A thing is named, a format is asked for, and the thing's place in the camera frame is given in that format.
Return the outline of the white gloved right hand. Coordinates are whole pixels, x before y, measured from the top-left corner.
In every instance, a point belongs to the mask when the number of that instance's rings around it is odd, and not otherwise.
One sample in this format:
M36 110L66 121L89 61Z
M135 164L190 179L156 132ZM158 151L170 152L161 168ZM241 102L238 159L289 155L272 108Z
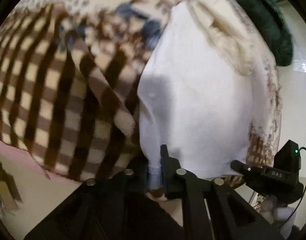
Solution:
M284 239L288 239L296 219L296 210L293 207L278 204L276 196L265 198L258 211L271 225L278 228Z

